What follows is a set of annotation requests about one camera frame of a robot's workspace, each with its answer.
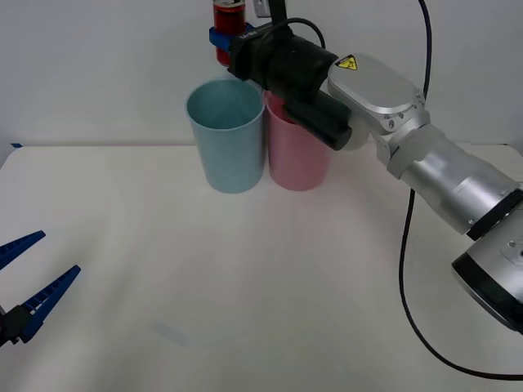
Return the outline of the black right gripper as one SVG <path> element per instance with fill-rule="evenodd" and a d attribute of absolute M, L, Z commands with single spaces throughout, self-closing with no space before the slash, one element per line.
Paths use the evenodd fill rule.
<path fill-rule="evenodd" d="M 229 72 L 240 80 L 261 87 L 290 87 L 288 54 L 291 30 L 287 21 L 258 27 L 247 23 L 239 35 L 209 29 L 209 42 L 216 48 L 230 48 Z"/>

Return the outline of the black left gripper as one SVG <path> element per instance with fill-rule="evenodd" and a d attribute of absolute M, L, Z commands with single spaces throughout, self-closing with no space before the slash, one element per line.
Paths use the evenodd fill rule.
<path fill-rule="evenodd" d="M 0 270 L 3 270 L 18 256 L 45 237 L 46 234 L 39 230 L 1 245 Z M 77 278 L 80 271 L 81 268 L 78 265 L 74 265 L 21 305 L 17 305 L 7 312 L 1 309 L 1 345 L 5 345 L 7 342 L 11 342 L 13 345 L 18 341 L 23 343 L 29 342 Z"/>

